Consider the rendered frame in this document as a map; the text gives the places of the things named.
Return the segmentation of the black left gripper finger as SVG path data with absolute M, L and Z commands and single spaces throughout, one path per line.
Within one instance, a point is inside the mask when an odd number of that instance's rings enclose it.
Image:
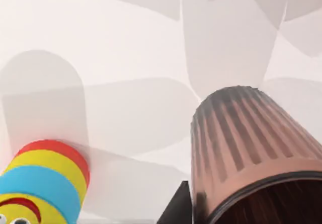
M 192 224 L 192 200 L 187 180 L 181 182 L 156 224 Z

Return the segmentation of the ribbed copper-coloured plant pot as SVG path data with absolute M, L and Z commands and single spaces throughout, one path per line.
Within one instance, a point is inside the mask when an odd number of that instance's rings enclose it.
M 322 224 L 322 144 L 262 91 L 209 95 L 191 141 L 194 224 Z

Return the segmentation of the red yellow blue striped toy tube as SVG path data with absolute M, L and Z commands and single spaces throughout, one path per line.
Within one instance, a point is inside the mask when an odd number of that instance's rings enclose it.
M 76 149 L 31 142 L 0 174 L 0 224 L 76 224 L 89 182 L 89 165 Z

